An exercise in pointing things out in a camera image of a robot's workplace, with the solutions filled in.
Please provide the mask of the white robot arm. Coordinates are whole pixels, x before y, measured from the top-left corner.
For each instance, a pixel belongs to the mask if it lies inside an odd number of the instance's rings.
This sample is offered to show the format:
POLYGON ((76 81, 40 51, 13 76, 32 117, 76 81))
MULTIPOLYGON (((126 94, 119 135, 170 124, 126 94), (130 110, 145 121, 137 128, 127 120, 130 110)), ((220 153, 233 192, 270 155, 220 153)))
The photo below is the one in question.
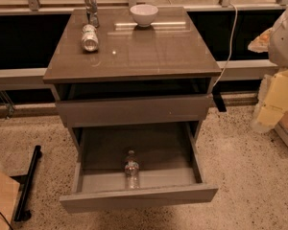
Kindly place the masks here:
POLYGON ((248 46, 252 52, 267 52, 269 61, 279 67, 273 76, 265 75, 260 83, 258 103, 252 116, 254 131, 273 129, 288 111, 288 7, 274 25, 248 46))

